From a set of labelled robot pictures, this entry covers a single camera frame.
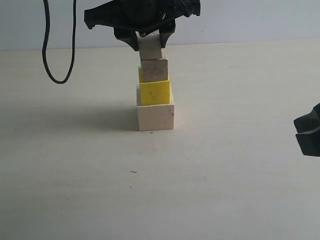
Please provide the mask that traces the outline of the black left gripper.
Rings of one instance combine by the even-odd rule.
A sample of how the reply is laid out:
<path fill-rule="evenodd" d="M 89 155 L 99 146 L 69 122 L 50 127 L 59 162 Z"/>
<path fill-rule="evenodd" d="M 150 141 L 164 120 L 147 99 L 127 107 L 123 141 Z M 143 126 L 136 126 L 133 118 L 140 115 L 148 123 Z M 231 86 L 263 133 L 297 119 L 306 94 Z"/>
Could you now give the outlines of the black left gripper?
<path fill-rule="evenodd" d="M 115 38 L 139 51 L 138 37 L 158 31 L 160 46 L 166 48 L 176 30 L 176 19 L 199 16 L 199 0 L 111 0 L 84 11 L 84 22 L 91 30 L 95 26 L 113 28 Z"/>

